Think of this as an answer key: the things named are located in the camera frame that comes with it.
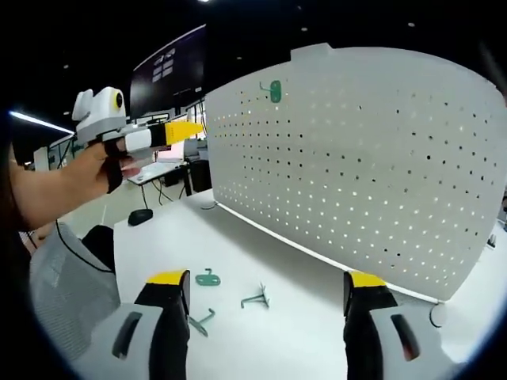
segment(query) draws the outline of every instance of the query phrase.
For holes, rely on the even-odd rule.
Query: black ceiling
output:
[[[72,111],[79,91],[115,86],[128,98],[133,68],[164,44],[202,24],[207,25],[208,35],[206,91],[286,61],[293,48],[323,41],[335,48],[389,46],[428,52],[488,76],[478,51],[478,42],[486,40],[499,63],[507,64],[501,55],[505,23],[495,9],[483,2],[469,9],[463,4],[443,6],[429,0],[419,3],[22,3],[18,11],[11,11],[10,24],[2,26],[3,35],[11,38],[4,44],[9,60],[4,75],[11,84],[7,109],[73,129],[71,117],[63,113]],[[415,28],[408,27],[409,22]],[[10,121],[20,162],[31,161],[35,149],[65,135],[35,124]]]

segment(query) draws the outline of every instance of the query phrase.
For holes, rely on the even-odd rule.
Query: monitor screen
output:
[[[130,114],[185,107],[202,93],[205,56],[204,25],[186,33],[141,62],[132,74]]]

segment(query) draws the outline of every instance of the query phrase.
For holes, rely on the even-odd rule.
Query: floor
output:
[[[154,184],[157,188],[160,188],[157,180],[143,186],[148,207],[151,209],[160,207],[158,202],[159,191],[155,189]],[[168,188],[162,186],[162,193],[172,200],[177,200],[182,189],[183,182],[180,181]],[[185,191],[183,191],[181,197],[186,197]],[[160,197],[160,202],[162,205],[170,203],[164,196]],[[124,181],[112,194],[89,202],[59,220],[65,222],[79,238],[82,238],[97,224],[113,228],[115,223],[128,218],[131,211],[139,208],[144,208],[141,187]]]

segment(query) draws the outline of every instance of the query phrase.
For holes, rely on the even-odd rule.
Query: white desk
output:
[[[137,227],[115,225],[116,275],[122,302],[133,302],[157,272],[188,268],[192,274],[191,315],[208,308],[209,338],[190,328],[187,374],[197,379],[346,378],[343,342],[343,274],[212,205],[212,191],[154,210]],[[465,360],[494,322],[507,288],[507,234],[495,226],[497,248],[486,249],[469,279],[447,304],[443,347]],[[219,287],[200,287],[194,277],[212,268]],[[267,286],[271,307],[240,307],[242,298]],[[430,305],[398,298],[428,312]]]
[[[138,186],[142,186],[151,182],[152,180],[156,180],[157,178],[172,172],[178,166],[183,163],[181,162],[154,162],[152,164],[143,166],[141,168],[141,173],[139,173],[135,177],[128,178],[128,181],[131,181],[133,184],[137,184]]]

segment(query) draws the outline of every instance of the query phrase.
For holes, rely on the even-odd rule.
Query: person's arm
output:
[[[124,140],[118,142],[118,148],[125,150]],[[17,165],[11,147],[10,181],[26,227],[31,230],[42,227],[107,193],[109,183],[101,169],[106,158],[103,144],[98,143],[62,169],[31,172]],[[122,167],[131,163],[131,158],[121,160]],[[131,177],[138,172],[138,169],[128,169],[124,176]]]

